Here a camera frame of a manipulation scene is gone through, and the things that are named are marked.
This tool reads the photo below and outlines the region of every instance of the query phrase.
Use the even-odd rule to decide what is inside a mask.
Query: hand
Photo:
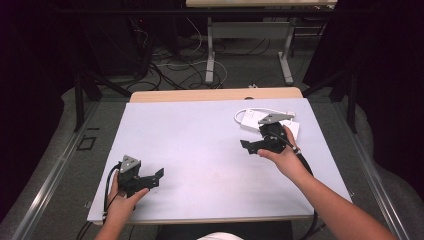
[[[286,126],[283,126],[287,134],[287,139],[293,146],[297,147],[296,142],[294,141],[293,133]],[[289,146],[281,153],[274,153],[265,149],[259,149],[258,155],[264,158],[267,158],[277,165],[277,168],[282,174],[288,177],[290,180],[294,180],[295,177],[300,176],[301,174],[308,173],[305,167],[300,162],[299,158],[294,153],[293,149]]]
[[[118,238],[137,202],[149,192],[149,189],[144,188],[130,198],[126,198],[125,192],[119,192],[118,190],[118,174],[119,172],[116,171],[113,176],[112,187],[108,195],[109,208],[107,210],[106,223],[96,239]]]

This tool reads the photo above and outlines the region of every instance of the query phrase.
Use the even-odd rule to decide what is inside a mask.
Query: white charger
[[[239,111],[238,113],[236,113],[236,115],[234,116],[234,119],[240,123],[240,127],[249,131],[254,131],[254,132],[259,132],[259,121],[262,120],[264,117],[268,116],[269,113],[265,113],[265,112],[261,112],[258,111],[256,109],[244,109]],[[278,111],[274,111],[271,109],[262,109],[264,111],[272,111],[272,112],[278,112]],[[237,120],[237,115],[241,112],[245,112],[243,119],[241,121]],[[294,112],[287,112],[284,114],[290,114],[290,115],[295,115]],[[293,133],[293,137],[294,140],[297,140],[297,135],[299,133],[299,127],[300,124],[298,122],[291,120],[283,120],[280,121],[280,123],[282,125],[287,126],[288,128],[290,128],[291,132]]]

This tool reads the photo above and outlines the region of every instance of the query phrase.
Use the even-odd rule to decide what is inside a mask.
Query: dark curtain
[[[373,157],[424,199],[423,6],[418,0],[340,0],[338,9],[381,13],[330,20],[304,82],[315,86],[347,64],[360,66],[357,101],[372,128]],[[363,39],[369,44],[358,46]]]
[[[73,86],[57,36],[38,1],[6,1],[0,8],[0,220],[27,184]]]

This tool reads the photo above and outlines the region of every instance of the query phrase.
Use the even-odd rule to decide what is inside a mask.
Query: table surface
[[[179,100],[183,93],[189,101]],[[244,108],[296,112],[297,143],[314,175],[351,201],[310,104],[298,89],[141,92],[126,106],[87,220],[101,223],[108,172],[125,154],[142,160],[141,177],[165,169],[160,186],[137,204],[130,223],[310,217],[313,208],[297,187],[272,162],[241,147],[241,139],[261,139],[233,120]]]
[[[278,7],[335,5],[337,0],[187,0],[188,7]]]

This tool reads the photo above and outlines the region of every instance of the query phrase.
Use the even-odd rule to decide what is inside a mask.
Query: white table
[[[195,8],[231,8],[231,7],[298,7],[335,5],[337,0],[187,0],[188,7]],[[214,38],[273,38],[284,39],[283,51],[278,52],[284,81],[287,85],[294,84],[287,56],[296,24],[296,19],[290,22],[212,22],[208,18],[208,62],[206,67],[206,83],[213,82],[215,52]]]
[[[142,160],[140,176],[153,175],[165,168],[160,186],[138,203],[130,223],[310,217],[313,209],[297,187],[271,161],[249,155],[241,147],[241,139],[258,141],[261,137],[259,133],[241,129],[233,116],[240,109],[255,107],[296,112],[295,120],[300,122],[297,142],[314,175],[351,201],[309,102],[299,98],[298,89],[157,93],[160,102],[152,102],[155,93],[146,92],[134,94],[127,104],[88,221],[101,223],[107,174],[125,154]],[[183,94],[187,95],[186,99],[194,100],[178,100]],[[234,100],[244,97],[255,100]]]

